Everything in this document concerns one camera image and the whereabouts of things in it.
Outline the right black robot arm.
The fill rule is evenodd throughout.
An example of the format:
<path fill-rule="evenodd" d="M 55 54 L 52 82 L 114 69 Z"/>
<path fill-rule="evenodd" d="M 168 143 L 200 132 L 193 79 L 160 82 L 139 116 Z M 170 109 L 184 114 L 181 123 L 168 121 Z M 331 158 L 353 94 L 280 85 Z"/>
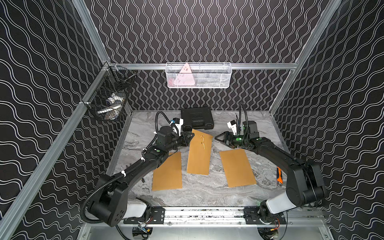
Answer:
<path fill-rule="evenodd" d="M 237 119 L 228 123 L 231 131 L 215 136 L 215 140 L 231 149 L 243 149 L 260 155 L 287 175 L 285 192 L 262 201 L 256 217 L 266 224 L 286 211 L 323 200 L 326 188 L 320 165 L 296 158 L 270 139 L 261 137 L 257 123 L 250 121 L 247 115 L 244 104 L 240 104 Z"/>

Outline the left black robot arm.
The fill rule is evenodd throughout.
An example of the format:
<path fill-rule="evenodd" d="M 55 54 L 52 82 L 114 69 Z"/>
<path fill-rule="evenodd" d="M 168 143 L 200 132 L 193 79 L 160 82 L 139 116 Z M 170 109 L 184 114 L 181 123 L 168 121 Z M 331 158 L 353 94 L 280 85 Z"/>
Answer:
<path fill-rule="evenodd" d="M 190 145 L 195 134 L 181 131 L 166 114 L 155 115 L 155 132 L 150 143 L 142 150 L 142 156 L 125 170 L 113 176 L 102 175 L 94 191 L 80 208 L 80 217 L 88 224 L 105 223 L 117 226 L 128 217 L 129 192 L 148 173 L 159 168 L 170 156 L 171 150 Z"/>

